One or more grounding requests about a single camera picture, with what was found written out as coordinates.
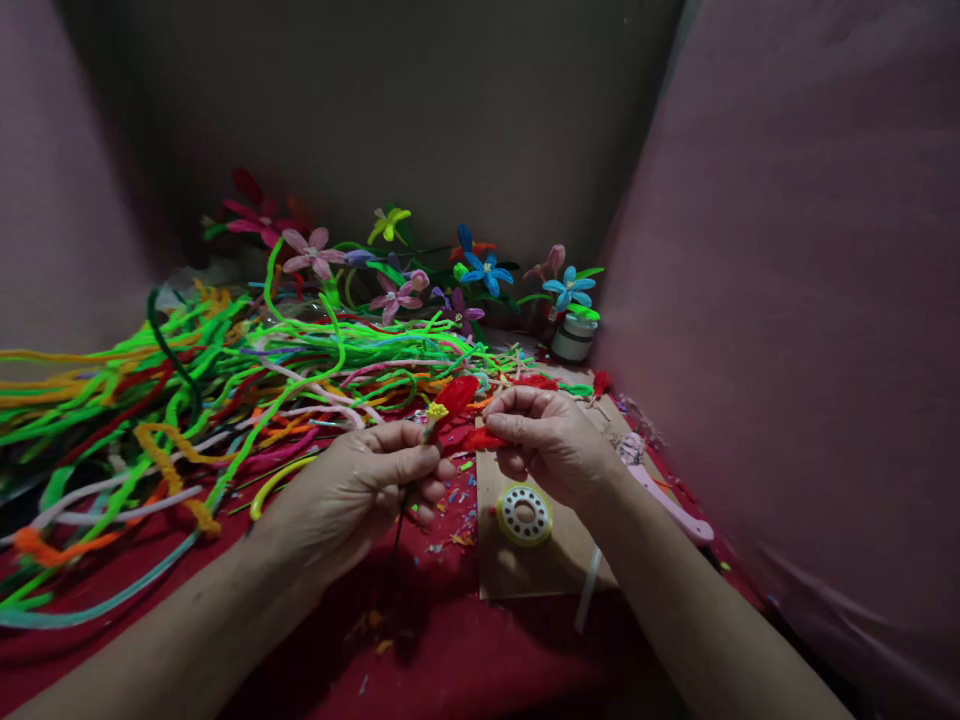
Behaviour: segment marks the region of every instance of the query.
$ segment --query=yellow flower center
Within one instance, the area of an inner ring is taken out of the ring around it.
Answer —
[[[430,403],[430,405],[427,407],[427,417],[434,422],[445,418],[449,413],[450,411],[439,403]]]

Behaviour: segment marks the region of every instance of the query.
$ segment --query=hand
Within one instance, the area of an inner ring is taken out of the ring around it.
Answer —
[[[559,393],[516,386],[484,413],[487,429],[519,447],[497,451],[504,475],[523,482],[527,473],[555,500],[582,508],[623,465],[576,404]]]
[[[400,510],[399,485],[416,483],[407,508],[419,504],[424,523],[444,482],[456,475],[422,429],[393,422],[337,438],[300,472],[257,523],[251,539],[270,543],[283,559],[318,564],[325,587],[357,565]]]

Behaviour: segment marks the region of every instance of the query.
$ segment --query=forearm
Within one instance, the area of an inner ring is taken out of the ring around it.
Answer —
[[[849,718],[628,472],[581,510],[658,658],[710,718]]]
[[[322,593],[245,538],[16,718],[210,718]]]

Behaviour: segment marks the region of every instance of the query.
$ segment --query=red tablecloth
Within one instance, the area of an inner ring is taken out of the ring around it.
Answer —
[[[476,537],[471,515],[476,487],[470,483],[475,476],[473,467],[451,483],[447,498],[456,490],[457,499],[429,534],[404,524],[380,635],[347,638],[373,607],[392,537],[328,590],[316,612],[250,676],[224,716],[490,718],[611,683],[624,673],[636,682],[637,673],[646,670],[664,682],[619,593],[594,598],[580,636],[573,630],[577,597],[487,603],[477,598],[476,548],[447,544],[440,553],[428,550],[458,530]],[[226,508],[249,502],[256,487],[241,491]],[[687,498],[681,496],[681,502],[698,512]],[[65,630],[0,628],[0,715],[113,640],[248,527],[246,512],[221,519],[219,539],[198,543],[164,577],[100,620]],[[152,517],[121,547],[95,553],[65,573],[57,582],[57,600],[44,611],[82,610],[122,590],[165,557],[191,527],[191,516],[180,509]],[[730,554],[719,544],[715,553],[733,566],[727,576],[734,586],[759,604]],[[5,563],[13,560],[12,554],[5,553]],[[377,656],[375,645],[384,638],[395,644]]]

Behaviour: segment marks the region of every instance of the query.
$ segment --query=tape roll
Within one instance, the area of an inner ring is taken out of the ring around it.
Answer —
[[[553,531],[547,498],[536,488],[519,483],[504,490],[497,501],[497,522],[503,534],[521,547],[536,547]]]

